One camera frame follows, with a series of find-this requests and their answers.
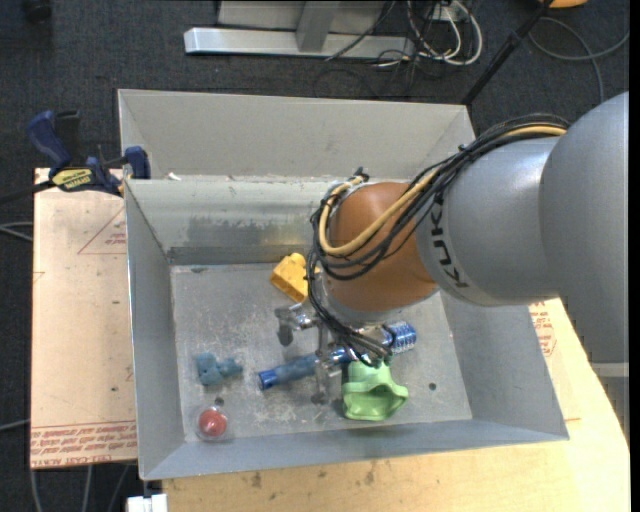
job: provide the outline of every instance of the metal bar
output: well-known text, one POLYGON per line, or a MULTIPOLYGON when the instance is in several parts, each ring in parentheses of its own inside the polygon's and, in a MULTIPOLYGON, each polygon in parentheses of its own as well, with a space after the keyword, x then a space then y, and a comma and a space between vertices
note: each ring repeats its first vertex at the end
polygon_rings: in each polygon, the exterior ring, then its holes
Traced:
POLYGON ((340 2, 305 2, 296 29, 296 42, 301 52, 322 50, 340 2))
MULTIPOLYGON (((229 28, 192 28, 184 34, 187 54, 251 54, 330 57, 354 39, 353 35, 329 34, 321 50, 302 52, 295 32, 243 30, 229 28)), ((408 54, 413 44, 405 37, 367 36, 345 55, 346 58, 375 59, 382 52, 397 58, 392 50, 408 54)))

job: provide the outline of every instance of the yellow object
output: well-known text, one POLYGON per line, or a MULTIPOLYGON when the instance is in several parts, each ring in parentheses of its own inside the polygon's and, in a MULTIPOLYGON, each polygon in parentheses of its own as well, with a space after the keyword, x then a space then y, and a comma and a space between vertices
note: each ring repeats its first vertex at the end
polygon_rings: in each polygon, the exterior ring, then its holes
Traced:
POLYGON ((71 190, 93 182, 91 169, 84 167, 67 167, 58 172, 51 181, 54 185, 71 190))
POLYGON ((308 295, 305 263, 304 256, 297 252, 285 256, 273 269, 269 281, 294 301, 302 302, 308 295))
POLYGON ((562 8, 562 7, 575 7, 576 5, 586 4, 588 0, 555 0, 551 2, 552 9, 562 8))

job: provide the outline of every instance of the cable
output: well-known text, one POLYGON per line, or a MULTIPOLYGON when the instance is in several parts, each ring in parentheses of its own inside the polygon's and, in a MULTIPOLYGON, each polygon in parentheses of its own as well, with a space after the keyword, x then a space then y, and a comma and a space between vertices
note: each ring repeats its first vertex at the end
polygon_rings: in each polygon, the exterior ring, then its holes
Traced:
POLYGON ((318 318, 334 333, 336 342, 369 366, 375 366, 388 355, 388 347, 345 325, 322 304, 316 290, 317 265, 321 265, 324 273, 333 279, 357 279, 404 246, 417 226, 427 217, 438 197, 446 192, 459 173, 470 163, 513 141, 560 136, 566 133, 567 128, 568 123, 564 119, 546 114, 524 116, 493 126, 475 141, 461 146, 455 155, 423 169, 407 184, 405 192, 385 212, 362 233, 340 247, 332 247, 327 240, 327 220, 344 193, 353 187, 363 186, 368 176, 359 169, 344 183, 329 190, 310 219, 313 237, 311 250, 307 255, 306 279, 309 283, 309 302, 318 318), (388 233, 373 247, 367 247, 393 216, 397 218, 389 226, 388 233), (391 250, 392 244, 396 241, 399 241, 399 244, 391 250), (355 254, 361 250, 365 253, 355 254), (359 352, 355 345, 364 351, 359 352))
POLYGON ((489 80, 498 72, 514 50, 520 46, 522 39, 531 31, 540 17, 547 12, 552 1, 553 0, 542 0, 542 3, 540 3, 533 16, 518 27, 517 30, 509 34, 507 40, 498 49, 498 52, 492 57, 487 68, 480 75, 480 78, 473 84, 469 92, 465 94, 461 101, 463 105, 471 106, 473 100, 476 99, 482 89, 489 83, 489 80))
POLYGON ((118 483, 116 484, 116 488, 114 489, 113 495, 111 496, 111 500, 109 501, 109 507, 107 508, 107 512, 111 512, 113 510, 113 507, 115 506, 116 501, 118 500, 118 495, 120 493, 120 488, 122 487, 122 484, 124 483, 124 479, 127 476, 127 473, 129 472, 129 468, 130 467, 131 466, 129 466, 129 465, 125 465, 124 471, 120 475, 120 478, 118 479, 118 483))
POLYGON ((0 425, 0 432, 4 432, 5 430, 11 430, 13 428, 21 427, 22 425, 26 425, 31 420, 18 420, 11 423, 5 423, 4 425, 0 425))
POLYGON ((327 57, 325 59, 325 62, 337 59, 339 57, 342 57, 345 53, 347 53, 349 50, 352 50, 354 47, 356 47, 365 37, 367 37, 369 34, 371 34, 376 28, 378 28, 380 26, 380 24, 387 18, 387 16, 389 16, 389 13, 391 12, 391 10, 393 9, 394 5, 396 4, 395 1, 390 2, 389 6, 387 7, 387 10, 385 11, 384 14, 382 14, 379 18, 378 21, 376 21, 373 25, 371 25, 365 32, 363 32, 362 34, 360 34, 358 37, 356 37, 351 43, 349 43, 347 46, 345 46, 342 50, 337 51, 336 53, 334 53, 333 55, 331 55, 330 57, 327 57))
POLYGON ((43 190, 48 190, 55 186, 56 185, 51 181, 45 181, 43 183, 38 183, 37 185, 31 185, 30 187, 17 190, 16 192, 11 192, 7 195, 0 196, 0 205, 10 203, 22 197, 32 196, 33 194, 42 192, 43 190))
MULTIPOLYGON (((554 18, 540 18, 541 20, 545 20, 545 21, 552 21, 553 23, 556 23, 558 25, 564 26, 565 28, 567 28, 568 26, 565 25, 564 23, 562 23, 561 21, 558 21, 554 18)), ((538 43, 534 37, 533 34, 529 34, 529 39, 531 39, 531 42, 533 43, 533 45, 540 50, 542 53, 545 53, 546 55, 548 55, 549 57, 553 57, 554 59, 559 59, 559 60, 566 60, 566 61, 570 61, 570 62, 582 62, 582 61, 586 61, 586 60, 592 60, 592 59, 599 59, 601 57, 606 57, 607 55, 612 54, 613 52, 615 52, 618 48, 620 48, 621 46, 623 46, 628 40, 629 40, 629 34, 631 33, 631 30, 627 31, 627 33, 624 35, 624 37, 618 41, 616 44, 614 44, 613 46, 607 48, 606 50, 602 50, 601 52, 597 52, 597 53, 589 53, 589 55, 563 55, 560 53, 555 53, 552 52, 551 50, 547 50, 546 48, 544 48, 540 43, 538 43)))
POLYGON ((91 492, 91 478, 93 476, 93 466, 89 465, 87 468, 87 480, 84 484, 84 495, 82 497, 82 512, 87 512, 89 507, 89 493, 91 492))
MULTIPOLYGON (((562 135, 564 133, 563 129, 556 127, 538 127, 538 128, 527 128, 522 127, 510 132, 503 134, 502 136, 519 136, 526 135, 529 133, 539 133, 535 130, 544 130, 544 133, 547 135, 562 135)), ((344 256, 350 253, 354 253, 358 249, 362 248, 363 245, 366 244, 367 240, 371 239, 371 237, 380 230, 380 228, 393 216, 395 215, 404 205, 413 200, 418 196, 431 182, 432 178, 439 172, 439 168, 435 168, 428 172, 424 177, 420 179, 415 186, 410 187, 410 189, 405 192, 395 203, 393 203, 380 217, 378 217, 367 229, 365 229, 362 233, 360 233, 357 237, 355 237, 350 242, 340 246, 333 247, 328 242, 326 238, 326 229, 327 229, 327 220, 329 217, 330 209, 333 207, 337 197, 340 196, 347 189, 352 186, 358 185, 362 182, 360 177, 355 177, 343 183, 334 189, 331 197, 329 197, 324 205, 322 206, 319 222, 318 222, 318 237, 319 244, 325 254, 331 256, 344 256)))
POLYGON ((42 503, 40 503, 40 495, 38 494, 38 482, 36 481, 36 472, 29 471, 31 478, 31 496, 33 496, 33 504, 38 512, 42 512, 42 503))
POLYGON ((27 242, 33 242, 33 238, 16 231, 15 229, 11 229, 12 227, 17 226, 33 226, 33 222, 10 222, 8 224, 0 224, 0 233, 4 233, 6 235, 15 236, 16 238, 21 238, 22 240, 26 240, 27 242))
POLYGON ((422 51, 418 51, 418 55, 420 57, 436 60, 436 61, 443 62, 445 64, 450 64, 450 65, 453 65, 453 66, 468 66, 469 64, 473 64, 474 62, 476 62, 480 58, 480 55, 482 53, 482 47, 483 47, 482 30, 481 30, 480 25, 478 24, 478 21, 476 20, 475 16, 473 16, 473 14, 471 14, 469 9, 467 9, 462 3, 460 3, 458 0, 454 0, 451 3, 451 5, 452 6, 456 6, 458 9, 460 9, 462 12, 465 13, 466 18, 471 23, 471 26, 473 28, 473 34, 475 35, 475 39, 476 39, 476 51, 475 51, 475 53, 471 57, 467 57, 467 58, 465 58, 463 60, 456 59, 456 57, 458 56, 458 54, 460 53, 460 51, 462 49, 462 35, 460 34, 460 31, 458 30, 458 27, 457 27, 456 23, 451 18, 451 14, 449 13, 448 9, 445 9, 445 8, 443 8, 441 6, 439 12, 440 12, 440 15, 442 15, 442 13, 444 13, 446 15, 446 17, 448 18, 447 23, 452 28, 452 30, 453 30, 453 32, 454 32, 454 34, 456 36, 456 47, 453 50, 449 49, 449 50, 446 50, 444 52, 438 52, 429 43, 427 43, 427 41, 426 41, 426 34, 428 33, 429 29, 431 28, 431 23, 433 21, 433 16, 435 15, 435 4, 432 6, 431 11, 429 12, 428 16, 426 18, 423 18, 423 20, 425 22, 426 21, 429 22, 429 25, 428 25, 428 28, 427 28, 426 31, 424 30, 424 25, 423 25, 423 29, 422 30, 418 30, 418 27, 416 26, 416 24, 414 22, 413 18, 414 18, 414 16, 417 16, 417 15, 413 10, 411 0, 407 0, 407 19, 409 20, 409 25, 412 28, 414 34, 418 38, 418 42, 417 42, 416 46, 417 47, 423 47, 425 50, 427 50, 426 53, 422 52, 422 51))
MULTIPOLYGON (((580 42, 582 47, 587 52, 587 55, 585 55, 584 59, 581 59, 581 60, 590 60, 591 61, 591 64, 593 65, 593 70, 596 73, 596 80, 598 81, 598 96, 600 98, 600 103, 604 102, 604 100, 605 100, 605 97, 604 97, 604 84, 602 83, 602 74, 600 73, 600 66, 596 62, 596 58, 597 58, 598 54, 591 53, 591 49, 589 48, 589 45, 587 44, 587 42, 582 38, 582 36, 580 34, 578 34, 574 29, 572 29, 566 23, 563 23, 563 22, 558 21, 558 20, 556 20, 554 18, 549 18, 549 17, 546 17, 546 16, 541 17, 540 20, 550 21, 550 22, 555 23, 556 25, 561 26, 562 28, 564 28, 565 30, 567 30, 568 32, 573 34, 573 36, 580 42)), ((541 52, 543 52, 546 55, 549 55, 549 56, 551 56, 553 58, 556 58, 556 59, 561 58, 561 60, 574 60, 574 59, 562 58, 562 56, 560 56, 559 54, 555 54, 553 52, 550 52, 546 48, 540 46, 540 44, 533 38, 531 33, 529 33, 529 39, 531 40, 531 43, 536 48, 538 48, 538 50, 540 50, 541 52)), ((625 42, 626 42, 626 39, 623 38, 620 43, 618 43, 617 45, 614 45, 612 47, 613 50, 611 50, 611 48, 610 48, 609 50, 605 50, 604 52, 599 52, 599 53, 603 53, 604 55, 607 55, 608 53, 611 53, 611 51, 615 51, 617 48, 622 46, 622 44, 624 44, 625 42)))

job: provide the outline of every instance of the yellow cable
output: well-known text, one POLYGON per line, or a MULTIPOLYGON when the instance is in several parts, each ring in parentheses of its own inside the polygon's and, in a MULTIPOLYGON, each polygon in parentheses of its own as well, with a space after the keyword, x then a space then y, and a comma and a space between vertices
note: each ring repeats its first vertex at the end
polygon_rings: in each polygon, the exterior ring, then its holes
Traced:
MULTIPOLYGON (((500 140, 503 137, 511 137, 513 135, 522 135, 527 133, 536 133, 536 134, 546 134, 551 136, 560 136, 566 133, 566 130, 563 128, 557 128, 554 126, 530 126, 526 128, 516 128, 515 130, 511 130, 499 137, 500 140)), ((395 213, 400 210, 407 202, 411 201, 414 197, 416 197, 424 188, 429 184, 431 179, 438 173, 439 167, 433 169, 431 172, 426 174, 411 190, 400 196, 400 198, 393 203, 385 212, 380 215, 375 221, 373 221, 368 228, 366 228, 362 233, 360 233, 356 238, 351 240, 350 242, 341 245, 339 247, 333 247, 326 237, 327 232, 327 220, 329 218, 329 212, 331 211, 331 207, 335 200, 348 188, 351 188, 354 185, 358 185, 362 183, 362 178, 360 176, 355 179, 349 180, 342 185, 338 186, 334 189, 331 197, 325 203, 325 206, 320 213, 320 220, 318 222, 318 241, 320 242, 320 247, 322 250, 330 255, 330 256, 344 256, 346 254, 351 254, 361 247, 365 245, 367 240, 373 236, 373 234, 378 231, 385 222, 387 222, 395 213)))

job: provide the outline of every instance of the blue object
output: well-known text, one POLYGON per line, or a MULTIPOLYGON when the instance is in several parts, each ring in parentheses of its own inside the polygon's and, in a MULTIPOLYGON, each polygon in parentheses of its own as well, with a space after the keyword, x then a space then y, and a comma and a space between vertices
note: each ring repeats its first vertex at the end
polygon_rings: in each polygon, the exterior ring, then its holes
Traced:
MULTIPOLYGON (((351 358, 347 354, 347 351, 342 347, 331 352, 330 359, 334 364, 351 362, 351 358)), ((288 363, 276 366, 271 370, 260 372, 258 373, 258 386, 264 391, 265 389, 272 388, 279 384, 286 384, 287 382, 310 377, 315 372, 317 360, 318 356, 315 354, 308 354, 289 361, 288 363)))
MULTIPOLYGON (((122 181, 109 172, 108 163, 101 162, 97 158, 90 156, 85 162, 85 167, 67 167, 71 162, 71 155, 65 149, 61 140, 55 132, 54 115, 51 110, 41 112, 36 115, 27 125, 27 136, 38 151, 47 155, 53 162, 49 170, 49 180, 55 181, 54 177, 60 172, 65 174, 78 170, 89 169, 90 175, 80 176, 80 180, 72 175, 68 181, 56 183, 64 192, 76 192, 81 190, 95 190, 106 192, 107 194, 120 195, 122 181)), ((129 163, 133 169, 133 177, 137 179, 149 179, 151 177, 151 167, 144 150, 140 146, 132 146, 125 150, 122 158, 110 162, 129 163)))
POLYGON ((242 373, 242 366, 236 363, 232 357, 218 361, 216 356, 210 352, 203 352, 196 356, 196 365, 198 377, 203 386, 215 386, 227 377, 242 373))
POLYGON ((151 166, 147 154, 140 146, 131 146, 124 150, 124 157, 133 169, 133 177, 137 180, 151 178, 151 166))
POLYGON ((61 169, 71 162, 71 155, 56 135, 53 112, 47 110, 35 116, 27 125, 27 136, 40 153, 53 161, 54 168, 61 169))
POLYGON ((385 325, 385 331, 391 335, 391 353, 393 355, 402 354, 411 350, 416 344, 418 336, 416 330, 408 322, 395 322, 385 325))

